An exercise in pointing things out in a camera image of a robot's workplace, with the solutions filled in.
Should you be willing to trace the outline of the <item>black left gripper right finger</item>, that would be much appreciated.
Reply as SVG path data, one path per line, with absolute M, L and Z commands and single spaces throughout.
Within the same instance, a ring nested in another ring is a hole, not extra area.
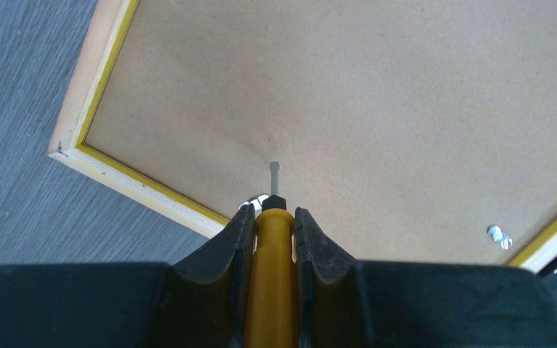
M 357 260 L 295 211 L 301 347 L 557 347 L 557 305 L 521 268 Z

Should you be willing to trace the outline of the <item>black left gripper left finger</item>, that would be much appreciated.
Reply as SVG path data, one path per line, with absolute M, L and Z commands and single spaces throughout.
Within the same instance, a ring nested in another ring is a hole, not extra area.
M 188 257 L 0 265 L 0 347 L 242 347 L 255 213 Z

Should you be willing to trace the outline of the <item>orange handled screwdriver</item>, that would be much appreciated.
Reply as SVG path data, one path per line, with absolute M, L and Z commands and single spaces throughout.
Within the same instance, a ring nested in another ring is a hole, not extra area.
M 280 164 L 272 161 L 271 195 L 255 219 L 245 347 L 296 347 L 299 336 L 293 258 L 294 217 L 279 195 Z

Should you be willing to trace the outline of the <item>yellow picture frame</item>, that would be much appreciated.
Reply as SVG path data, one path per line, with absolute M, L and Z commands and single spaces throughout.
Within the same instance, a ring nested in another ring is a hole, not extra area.
M 99 1 L 48 154 L 212 237 L 271 190 L 355 257 L 557 257 L 557 1 Z

